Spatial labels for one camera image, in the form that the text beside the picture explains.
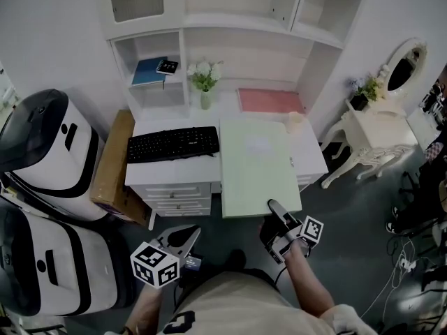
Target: wall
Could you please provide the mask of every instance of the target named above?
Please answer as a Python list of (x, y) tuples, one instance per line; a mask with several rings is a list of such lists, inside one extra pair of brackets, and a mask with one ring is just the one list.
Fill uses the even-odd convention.
[(447, 63), (447, 0), (364, 0), (348, 44), (309, 113), (319, 139), (347, 110), (344, 99), (348, 77), (376, 75), (393, 52), (406, 40), (427, 41), (427, 67), (418, 86), (404, 103), (412, 112)]
[(94, 0), (0, 0), (0, 61), (20, 96), (65, 91), (105, 137), (127, 107)]

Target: black and white marker cube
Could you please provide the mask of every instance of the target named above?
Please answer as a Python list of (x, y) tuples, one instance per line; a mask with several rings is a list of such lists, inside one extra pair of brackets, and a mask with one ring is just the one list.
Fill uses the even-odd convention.
[(301, 228), (300, 236), (310, 240), (313, 244), (317, 244), (320, 241), (323, 226), (324, 224), (322, 224), (322, 222), (317, 221), (310, 216), (306, 216), (305, 223)]
[(159, 289), (179, 278), (179, 258), (147, 242), (131, 254), (133, 275)]

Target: black keyboard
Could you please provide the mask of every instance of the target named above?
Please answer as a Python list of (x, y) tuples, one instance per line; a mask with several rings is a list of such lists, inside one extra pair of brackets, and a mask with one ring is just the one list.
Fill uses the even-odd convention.
[(130, 137), (127, 144), (127, 163), (191, 158), (212, 155), (218, 151), (219, 139), (213, 126), (159, 131)]

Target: human arm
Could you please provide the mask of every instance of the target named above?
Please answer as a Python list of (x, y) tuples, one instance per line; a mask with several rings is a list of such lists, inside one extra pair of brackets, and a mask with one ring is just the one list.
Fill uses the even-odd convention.
[(145, 285), (126, 322), (126, 328), (134, 335), (155, 335), (159, 326), (160, 307), (161, 290)]
[(334, 306), (334, 301), (328, 290), (315, 276), (302, 254), (298, 242), (298, 240), (293, 241), (290, 251), (285, 254), (287, 271), (291, 277), (301, 309), (318, 318)]

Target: cardboard box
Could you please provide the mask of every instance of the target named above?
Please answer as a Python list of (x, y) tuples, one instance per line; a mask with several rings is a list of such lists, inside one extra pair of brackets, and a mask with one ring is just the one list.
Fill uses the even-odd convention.
[(149, 207), (130, 187), (124, 185), (127, 142), (134, 126), (132, 113), (120, 110), (105, 143), (90, 199), (110, 214), (146, 225)]

